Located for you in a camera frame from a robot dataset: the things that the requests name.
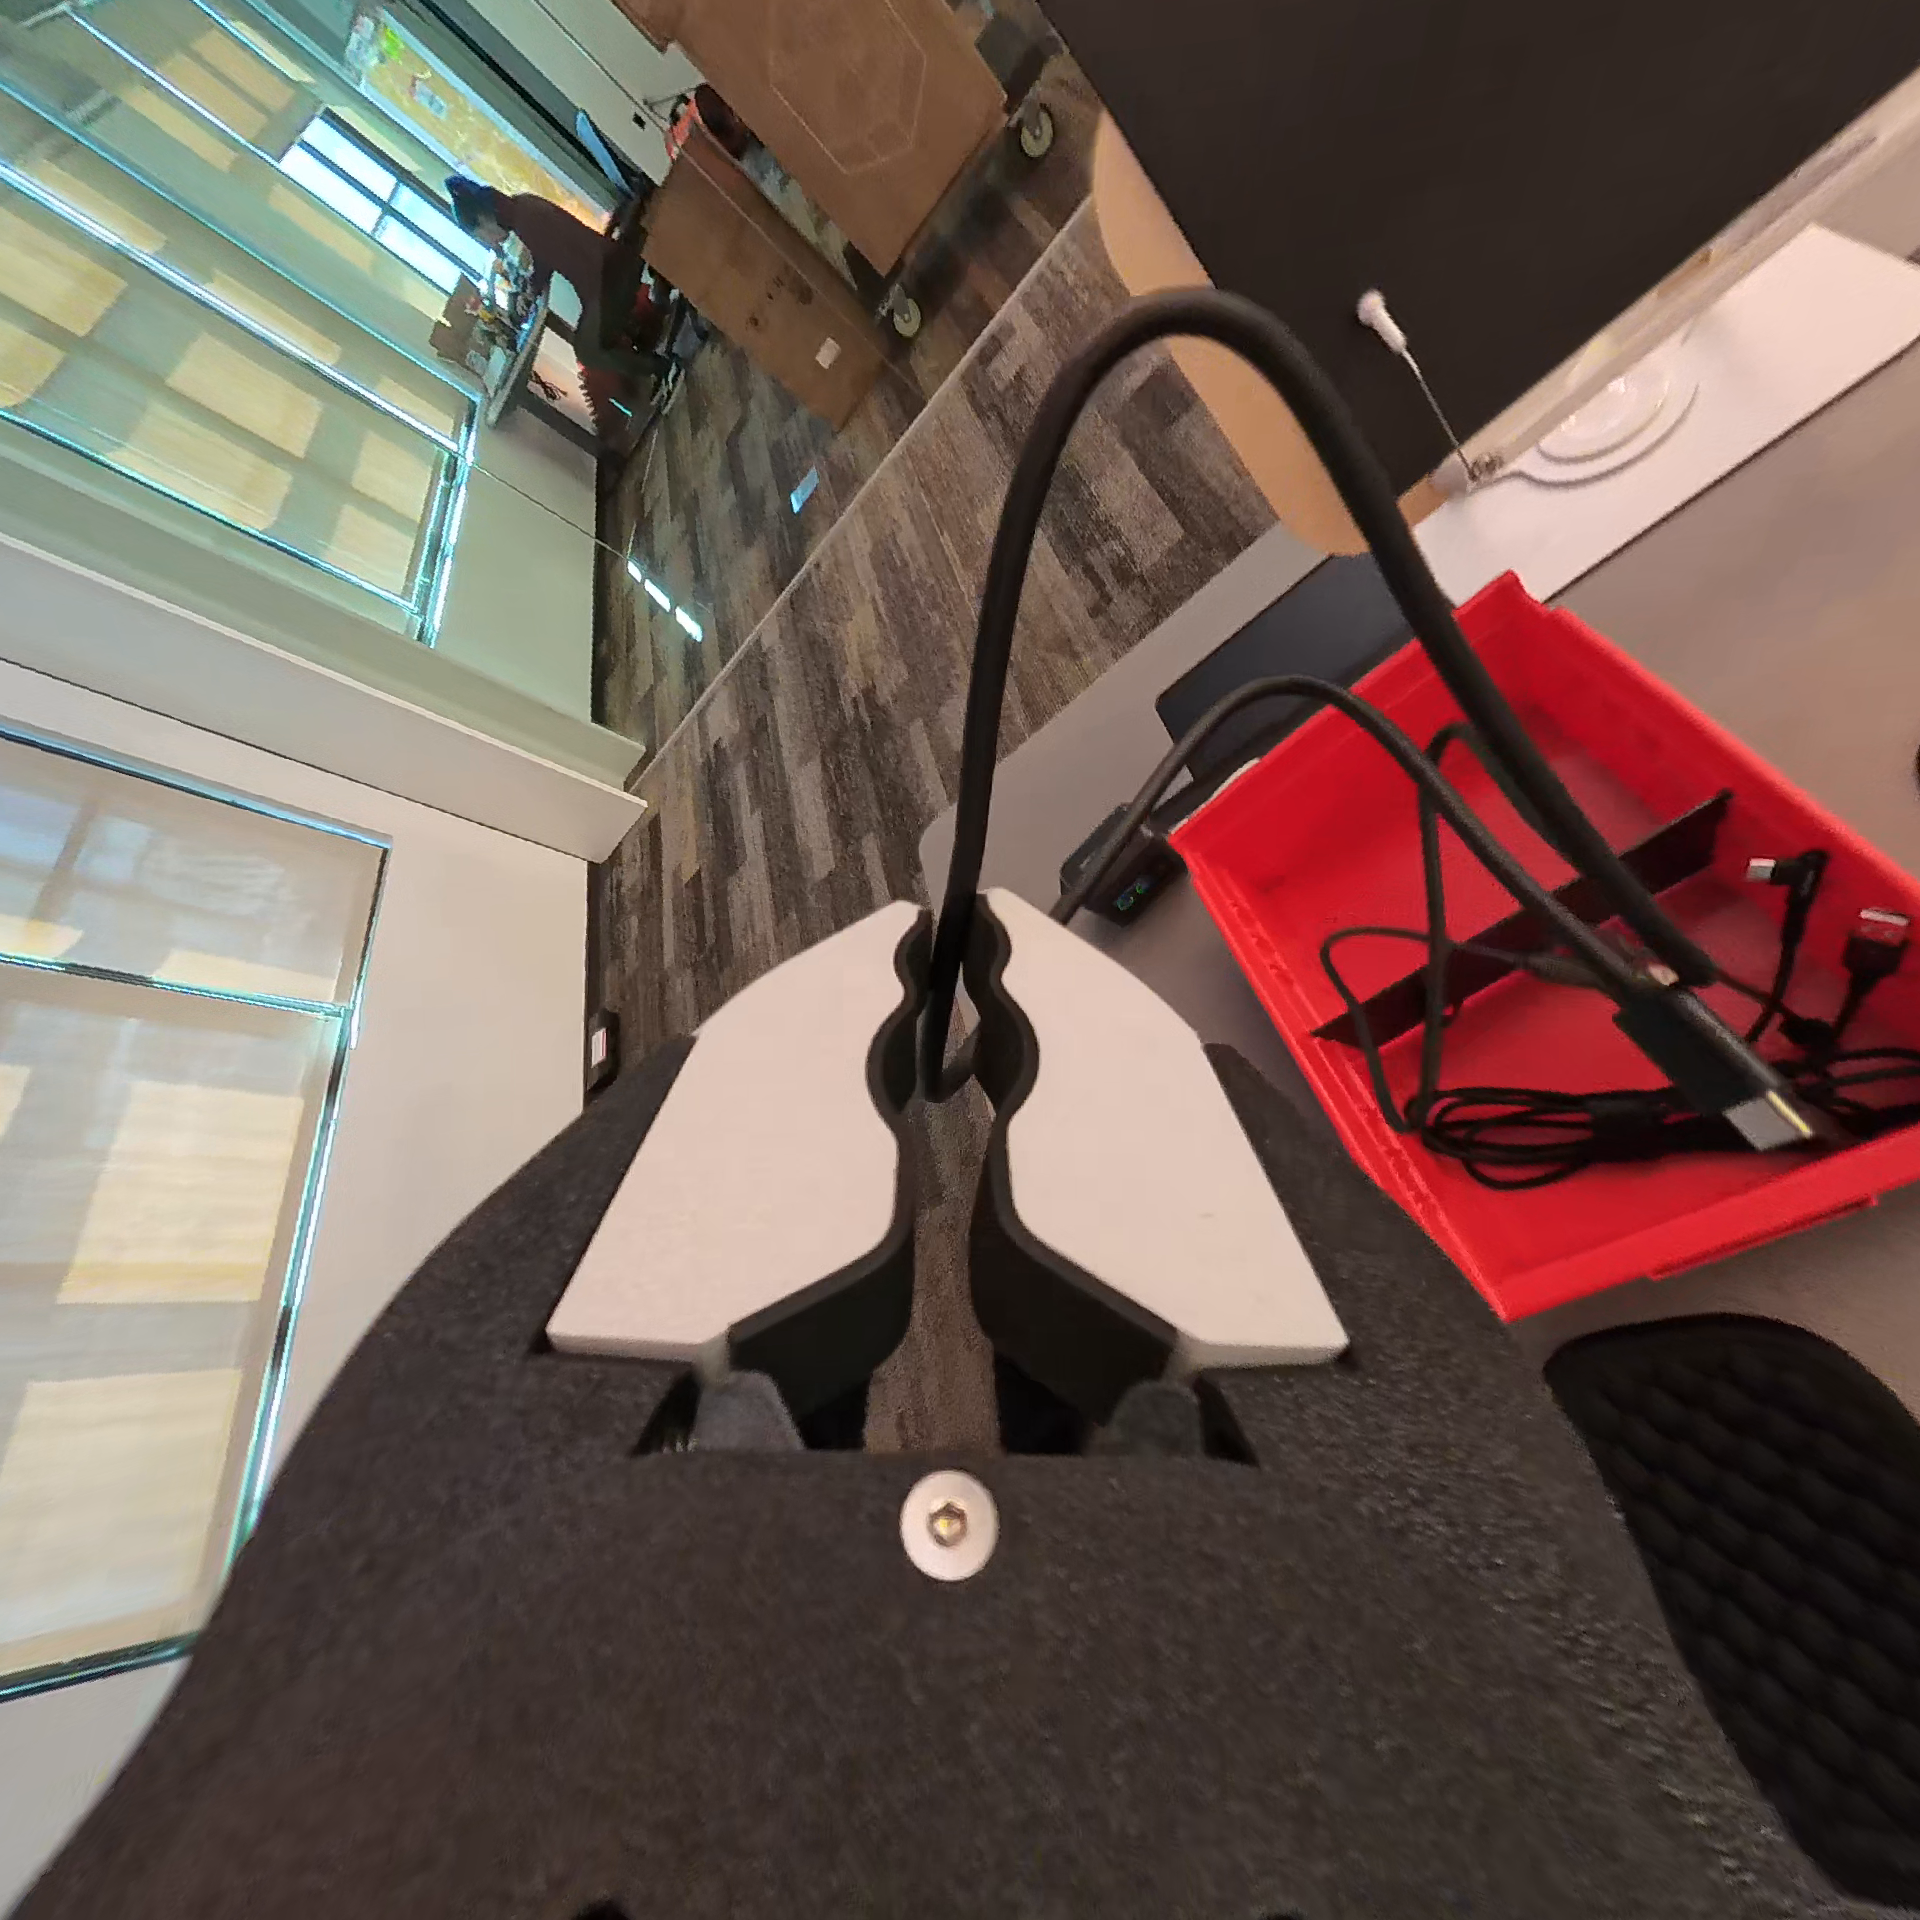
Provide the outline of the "black wrist rest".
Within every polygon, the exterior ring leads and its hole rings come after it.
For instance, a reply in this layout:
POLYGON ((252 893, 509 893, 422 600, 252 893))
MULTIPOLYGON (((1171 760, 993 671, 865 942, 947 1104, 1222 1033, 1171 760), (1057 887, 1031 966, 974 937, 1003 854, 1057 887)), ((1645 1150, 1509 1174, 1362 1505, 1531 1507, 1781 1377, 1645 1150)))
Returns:
POLYGON ((1916 1911, 1917 1425, 1777 1318, 1606 1327, 1542 1376, 1734 1755, 1839 1889, 1916 1911))

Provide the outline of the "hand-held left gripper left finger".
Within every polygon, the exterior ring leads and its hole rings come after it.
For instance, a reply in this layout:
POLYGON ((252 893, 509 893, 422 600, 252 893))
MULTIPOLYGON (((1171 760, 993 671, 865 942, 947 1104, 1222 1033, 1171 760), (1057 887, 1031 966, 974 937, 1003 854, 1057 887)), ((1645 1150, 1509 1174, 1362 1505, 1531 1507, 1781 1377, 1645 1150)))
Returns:
POLYGON ((547 1341, 697 1374, 871 1374, 906 1331, 922 912, 759 975, 673 1062, 547 1341))

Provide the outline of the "black backdrop board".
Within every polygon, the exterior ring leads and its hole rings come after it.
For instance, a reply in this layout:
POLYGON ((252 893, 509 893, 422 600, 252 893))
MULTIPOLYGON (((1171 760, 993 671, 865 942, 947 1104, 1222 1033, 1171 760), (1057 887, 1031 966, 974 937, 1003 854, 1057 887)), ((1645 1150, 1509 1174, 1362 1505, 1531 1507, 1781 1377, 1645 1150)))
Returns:
POLYGON ((1399 490, 1909 80, 1916 1, 1046 1, 1221 289, 1399 490))

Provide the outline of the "grey divider plate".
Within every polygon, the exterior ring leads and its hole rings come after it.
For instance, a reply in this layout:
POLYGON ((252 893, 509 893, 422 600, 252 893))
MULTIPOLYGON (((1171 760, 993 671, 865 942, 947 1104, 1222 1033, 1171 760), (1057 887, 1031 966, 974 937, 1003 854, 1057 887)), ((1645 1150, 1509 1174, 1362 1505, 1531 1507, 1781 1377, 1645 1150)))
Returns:
MULTIPOLYGON (((1689 810, 1670 818, 1661 829, 1638 838, 1623 851, 1623 864, 1638 878, 1654 896, 1670 890, 1683 879, 1691 879, 1710 867, 1718 841, 1722 824, 1731 810, 1734 793, 1722 787, 1710 799, 1693 803, 1689 810)), ((1358 1048, 1362 1041, 1385 1043, 1419 1023, 1427 1017, 1427 975, 1431 970, 1429 958, 1422 963, 1390 985, 1381 987, 1370 999, 1351 995, 1339 987, 1347 1009, 1319 1023, 1311 1035, 1341 1047, 1358 1048)), ((1588 989, 1594 978, 1579 962, 1566 959, 1554 946, 1554 934, 1537 922, 1527 910, 1518 910, 1491 926, 1481 934, 1452 944, 1443 966, 1443 1013, 1452 1017, 1474 995, 1493 989, 1510 975, 1527 975, 1545 985, 1573 985, 1588 989)))

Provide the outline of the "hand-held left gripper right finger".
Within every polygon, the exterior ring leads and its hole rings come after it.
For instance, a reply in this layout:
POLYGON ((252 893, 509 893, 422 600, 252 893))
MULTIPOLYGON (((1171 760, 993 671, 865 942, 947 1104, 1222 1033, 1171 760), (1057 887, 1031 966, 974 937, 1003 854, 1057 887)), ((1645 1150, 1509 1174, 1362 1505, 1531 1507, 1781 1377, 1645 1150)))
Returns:
POLYGON ((977 1297, 1028 1374, 1204 1374, 1349 1347, 1193 1025, 1107 950, 993 887, 972 927, 993 1111, 977 1297))

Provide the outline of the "black charger with green light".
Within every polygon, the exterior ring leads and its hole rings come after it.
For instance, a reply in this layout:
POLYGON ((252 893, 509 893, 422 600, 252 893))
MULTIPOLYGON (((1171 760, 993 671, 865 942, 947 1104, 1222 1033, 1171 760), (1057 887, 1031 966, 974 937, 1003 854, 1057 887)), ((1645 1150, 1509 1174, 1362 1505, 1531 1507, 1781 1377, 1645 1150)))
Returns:
MULTIPOLYGON (((1116 803, 1089 837, 1063 859, 1060 896, 1081 887, 1098 864, 1098 854, 1113 841, 1126 807, 1116 803)), ((1166 831, 1147 818, 1113 854, 1102 875, 1085 888, 1078 910, 1113 926, 1135 922, 1187 875, 1181 851, 1166 831)))

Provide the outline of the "black wheeled cart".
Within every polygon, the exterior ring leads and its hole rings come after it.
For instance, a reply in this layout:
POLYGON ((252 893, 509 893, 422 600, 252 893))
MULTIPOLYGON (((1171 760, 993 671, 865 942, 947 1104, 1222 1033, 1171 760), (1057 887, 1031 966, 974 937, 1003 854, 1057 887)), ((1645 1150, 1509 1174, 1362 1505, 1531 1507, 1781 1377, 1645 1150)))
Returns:
POLYGON ((924 333, 929 313, 945 301, 963 241, 972 237, 972 231, 1027 184, 1057 151, 1063 113, 1051 102, 1050 82, 1063 54, 1066 45, 1057 35, 1045 35, 1019 54, 1005 77, 1007 90, 999 123, 890 270, 875 266, 849 237, 842 241, 854 296, 869 306, 881 328, 892 331, 901 343, 915 343, 924 333))

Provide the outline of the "red plastic bin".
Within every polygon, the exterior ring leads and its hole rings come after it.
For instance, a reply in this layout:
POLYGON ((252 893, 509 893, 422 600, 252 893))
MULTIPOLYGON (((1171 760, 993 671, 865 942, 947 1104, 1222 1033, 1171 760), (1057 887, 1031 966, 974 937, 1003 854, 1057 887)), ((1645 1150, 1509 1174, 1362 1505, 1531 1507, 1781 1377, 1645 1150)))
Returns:
POLYGON ((1518 720, 1626 864, 1731 787, 1710 867, 1654 896, 1714 959, 1702 1005, 1743 1040, 1811 898, 1765 1066, 1813 1106, 1813 1141, 1757 1151, 1677 1086, 1677 1040, 1636 1043, 1611 987, 1670 995, 1599 887, 1523 821, 1410 639, 1356 687, 1523 867, 1541 913, 1459 837, 1429 787, 1322 711, 1175 833, 1236 970, 1361 1170, 1507 1321, 1665 1279, 1916 1184, 1916 872, 1516 570, 1459 624, 1518 720), (1510 975, 1445 1015, 1443 966, 1527 910, 1594 985, 1510 975), (1427 1017, 1381 1043, 1311 1031, 1429 958, 1427 1017))

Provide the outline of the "dark flat pad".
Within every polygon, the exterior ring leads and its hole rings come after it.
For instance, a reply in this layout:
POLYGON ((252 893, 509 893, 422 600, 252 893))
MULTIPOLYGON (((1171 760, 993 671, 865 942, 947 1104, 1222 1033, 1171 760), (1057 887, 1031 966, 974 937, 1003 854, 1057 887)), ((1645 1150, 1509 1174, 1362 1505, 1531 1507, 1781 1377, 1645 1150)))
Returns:
MULTIPOLYGON (((1299 675, 1353 687, 1410 639, 1410 626, 1374 558, 1324 559, 1244 622, 1157 698, 1171 741, 1187 736, 1236 687, 1299 675)), ((1187 755, 1188 779, 1215 785, 1303 727, 1317 704, 1276 695, 1236 711, 1187 755)))

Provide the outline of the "small cardboard box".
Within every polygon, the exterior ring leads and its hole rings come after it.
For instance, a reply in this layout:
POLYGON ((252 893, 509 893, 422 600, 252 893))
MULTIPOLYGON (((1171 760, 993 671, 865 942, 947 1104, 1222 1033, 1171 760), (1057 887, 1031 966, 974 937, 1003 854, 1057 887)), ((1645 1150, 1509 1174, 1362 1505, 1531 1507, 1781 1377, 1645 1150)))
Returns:
POLYGON ((830 427, 845 427, 881 382, 869 306, 701 127, 641 214, 641 255, 830 427))

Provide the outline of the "large cardboard box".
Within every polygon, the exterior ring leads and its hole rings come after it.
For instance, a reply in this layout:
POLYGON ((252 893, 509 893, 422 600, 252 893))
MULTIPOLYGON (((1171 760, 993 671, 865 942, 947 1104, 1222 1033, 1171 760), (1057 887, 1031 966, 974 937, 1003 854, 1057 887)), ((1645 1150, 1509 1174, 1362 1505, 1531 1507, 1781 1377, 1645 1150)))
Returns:
POLYGON ((875 272, 1003 130, 1005 90, 940 1, 685 1, 669 38, 875 272))

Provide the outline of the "white stand base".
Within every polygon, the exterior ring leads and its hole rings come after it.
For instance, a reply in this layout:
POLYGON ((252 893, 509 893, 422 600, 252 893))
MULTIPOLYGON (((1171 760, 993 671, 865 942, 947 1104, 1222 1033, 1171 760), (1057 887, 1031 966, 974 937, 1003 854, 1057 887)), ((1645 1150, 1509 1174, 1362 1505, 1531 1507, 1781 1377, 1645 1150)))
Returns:
POLYGON ((1804 229, 1575 410, 1494 485, 1567 505, 1691 501, 1916 345, 1917 266, 1804 229))

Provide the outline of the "cluttered work table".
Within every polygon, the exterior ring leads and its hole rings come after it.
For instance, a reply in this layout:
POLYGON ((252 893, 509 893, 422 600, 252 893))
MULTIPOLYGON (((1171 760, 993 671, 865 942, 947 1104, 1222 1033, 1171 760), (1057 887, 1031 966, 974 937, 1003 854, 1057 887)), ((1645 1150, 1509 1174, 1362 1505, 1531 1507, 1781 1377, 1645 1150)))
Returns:
POLYGON ((627 459, 673 407, 679 362, 667 357, 644 378, 591 373, 575 354, 575 327, 526 287, 526 270, 508 255, 494 255, 483 278, 460 275, 431 325, 431 351, 471 375, 486 424, 527 415, 599 463, 627 459))

